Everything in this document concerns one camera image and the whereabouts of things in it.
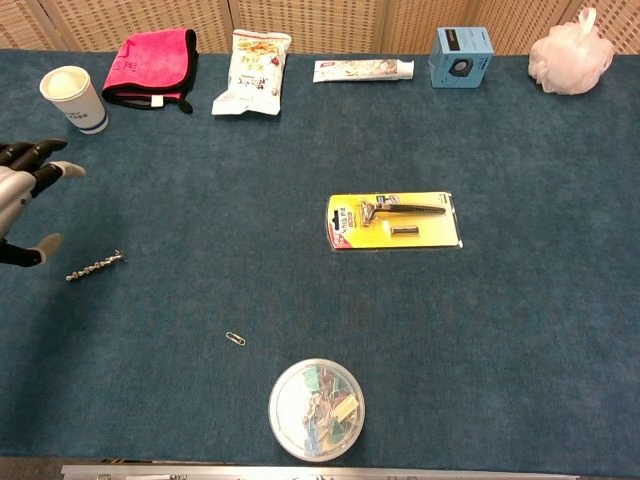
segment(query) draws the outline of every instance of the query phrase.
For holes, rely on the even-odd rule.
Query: paper cup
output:
[[[91,135],[107,128],[109,117],[85,69],[65,66],[51,70],[40,81],[40,93],[82,133]]]

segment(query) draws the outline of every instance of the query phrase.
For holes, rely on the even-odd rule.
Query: round plastic container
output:
[[[322,358],[303,360],[273,386],[269,422],[291,455],[325,462],[349,450],[360,435],[364,396],[342,365]]]

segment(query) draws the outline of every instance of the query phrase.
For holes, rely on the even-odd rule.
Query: metal screw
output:
[[[127,256],[125,255],[124,252],[121,252],[120,250],[116,250],[115,253],[110,257],[107,257],[100,262],[96,262],[93,265],[88,265],[84,267],[82,270],[77,270],[73,272],[71,275],[67,275],[65,278],[67,279],[67,282],[73,282],[74,280],[78,280],[79,278],[84,277],[85,275],[89,275],[95,272],[96,270],[100,270],[101,268],[108,267],[109,265],[112,265],[119,261],[126,262]]]

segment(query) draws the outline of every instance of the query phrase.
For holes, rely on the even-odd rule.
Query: toothpaste tube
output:
[[[361,80],[411,80],[413,61],[319,60],[313,70],[313,83]]]

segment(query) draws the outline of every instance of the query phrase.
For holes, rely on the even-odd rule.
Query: pink towel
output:
[[[197,62],[193,30],[135,33],[120,47],[102,96],[107,102],[143,110],[172,102],[183,112],[191,113],[193,107],[185,96],[193,87]],[[154,106],[152,96],[156,97]]]

